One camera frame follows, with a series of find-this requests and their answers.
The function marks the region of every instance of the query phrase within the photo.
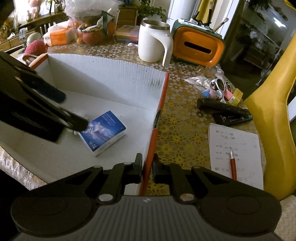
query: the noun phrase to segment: chair backrest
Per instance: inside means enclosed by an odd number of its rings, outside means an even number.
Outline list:
[[[278,200],[296,188],[296,148],[287,110],[295,79],[296,34],[265,82],[245,101],[266,156],[264,190]]]

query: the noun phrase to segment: remote control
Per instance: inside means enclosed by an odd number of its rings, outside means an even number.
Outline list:
[[[225,104],[216,100],[208,100],[203,98],[197,99],[197,107],[200,110],[204,109],[213,109],[213,110],[219,110],[223,112],[230,112],[234,114],[239,114],[244,116],[245,118],[249,117],[249,111],[246,109],[242,109],[230,104]]]
[[[220,112],[212,114],[216,124],[223,125],[223,126],[233,126],[240,124],[245,121],[253,120],[253,117],[250,112],[248,112],[248,117],[244,117],[239,114],[233,114],[229,112]]]

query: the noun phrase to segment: red pen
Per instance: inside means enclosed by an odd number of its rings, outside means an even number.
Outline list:
[[[237,181],[237,167],[235,165],[235,159],[232,150],[230,150],[230,167],[232,179]]]

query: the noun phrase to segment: floral patterned tablecloth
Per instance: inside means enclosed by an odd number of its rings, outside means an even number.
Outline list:
[[[197,109],[196,100],[201,97],[201,94],[192,85],[183,81],[186,77],[196,76],[199,70],[202,69],[200,66],[171,61],[170,65],[164,68],[161,61],[157,63],[143,62],[138,56],[137,47],[130,47],[123,43],[101,46],[77,44],[51,46],[48,52],[120,59],[168,72],[170,74],[169,85],[158,127],[155,152],[158,154],[160,161],[177,163],[185,169],[190,169],[194,165],[210,169],[207,134],[209,124],[214,123],[214,120],[210,114]],[[253,121],[240,124],[235,128],[258,134]],[[261,163],[264,170],[266,160],[261,143],[260,148]],[[0,149],[0,168],[21,181],[29,189],[45,184],[17,161],[13,160],[3,149]],[[147,195],[167,194],[169,194],[167,185],[155,184],[151,180],[149,181]]]

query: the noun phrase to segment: stainless steel rim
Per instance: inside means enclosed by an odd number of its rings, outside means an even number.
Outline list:
[[[167,23],[161,22],[161,21],[143,20],[141,22],[141,25],[143,25],[146,28],[151,28],[151,29],[170,30],[170,25],[168,25]]]

